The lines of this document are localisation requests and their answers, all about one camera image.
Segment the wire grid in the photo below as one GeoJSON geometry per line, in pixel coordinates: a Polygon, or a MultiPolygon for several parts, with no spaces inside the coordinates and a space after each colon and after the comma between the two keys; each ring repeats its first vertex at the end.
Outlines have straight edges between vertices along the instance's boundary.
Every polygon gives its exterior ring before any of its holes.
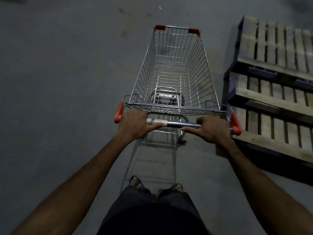
{"type": "Polygon", "coordinates": [[[155,30],[126,105],[178,115],[220,110],[201,36],[187,28],[155,30]]]}

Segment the person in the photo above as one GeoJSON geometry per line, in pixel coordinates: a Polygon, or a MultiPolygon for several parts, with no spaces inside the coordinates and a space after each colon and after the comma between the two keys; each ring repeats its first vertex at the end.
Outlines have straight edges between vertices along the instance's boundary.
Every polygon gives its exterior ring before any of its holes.
{"type": "MultiPolygon", "coordinates": [[[[86,216],[111,166],[133,140],[160,128],[148,125],[147,114],[131,110],[123,114],[118,131],[86,165],[56,188],[11,233],[70,235],[86,216]]],[[[218,116],[197,120],[198,129],[185,127],[209,143],[223,148],[246,198],[268,234],[313,234],[313,216],[267,175],[253,165],[230,138],[227,122],[218,116]]],[[[158,201],[136,176],[120,194],[104,218],[102,234],[208,234],[201,217],[181,184],[163,190],[158,201]]]]}

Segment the foot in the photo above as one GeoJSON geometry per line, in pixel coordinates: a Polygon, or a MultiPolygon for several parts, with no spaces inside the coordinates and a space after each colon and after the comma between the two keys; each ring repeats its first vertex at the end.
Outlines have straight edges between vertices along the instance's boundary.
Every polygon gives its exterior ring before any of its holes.
{"type": "Polygon", "coordinates": [[[143,184],[141,183],[140,179],[133,176],[131,178],[131,181],[129,183],[130,186],[134,186],[136,189],[140,188],[140,187],[144,187],[143,184]]]}
{"type": "Polygon", "coordinates": [[[179,192],[182,192],[182,184],[176,184],[174,186],[171,187],[171,189],[176,189],[178,190],[179,192]]]}

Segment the sandal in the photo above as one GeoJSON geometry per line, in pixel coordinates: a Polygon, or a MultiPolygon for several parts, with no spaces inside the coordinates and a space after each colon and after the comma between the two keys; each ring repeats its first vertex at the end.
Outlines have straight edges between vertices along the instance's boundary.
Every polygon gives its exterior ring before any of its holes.
{"type": "Polygon", "coordinates": [[[130,186],[134,186],[136,189],[138,189],[138,188],[145,188],[145,187],[143,186],[141,180],[140,180],[137,176],[132,176],[132,177],[130,178],[130,180],[129,180],[129,185],[130,185],[130,186]],[[132,180],[134,177],[137,178],[137,181],[136,181],[136,183],[135,183],[134,185],[131,185],[131,180],[132,180]]]}
{"type": "Polygon", "coordinates": [[[170,189],[176,189],[176,190],[178,190],[179,192],[183,192],[184,190],[183,190],[183,188],[182,188],[182,184],[180,184],[180,183],[177,183],[177,184],[175,184],[175,185],[173,185],[173,186],[171,186],[171,188],[170,189]],[[181,186],[181,189],[182,189],[182,191],[180,191],[180,190],[178,190],[177,189],[177,186],[178,185],[180,185],[181,186]]]}

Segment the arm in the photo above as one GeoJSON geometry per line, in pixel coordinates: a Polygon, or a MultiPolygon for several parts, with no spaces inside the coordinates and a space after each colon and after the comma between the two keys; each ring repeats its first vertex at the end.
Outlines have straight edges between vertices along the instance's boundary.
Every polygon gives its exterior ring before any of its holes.
{"type": "Polygon", "coordinates": [[[124,113],[119,130],[111,141],[41,202],[11,235],[72,234],[86,216],[123,149],[134,139],[163,126],[162,123],[148,125],[146,119],[147,114],[143,111],[124,113]]]}
{"type": "Polygon", "coordinates": [[[237,175],[246,198],[268,234],[313,234],[313,216],[250,162],[229,137],[229,126],[218,116],[197,120],[199,129],[182,130],[221,146],[237,175]]]}

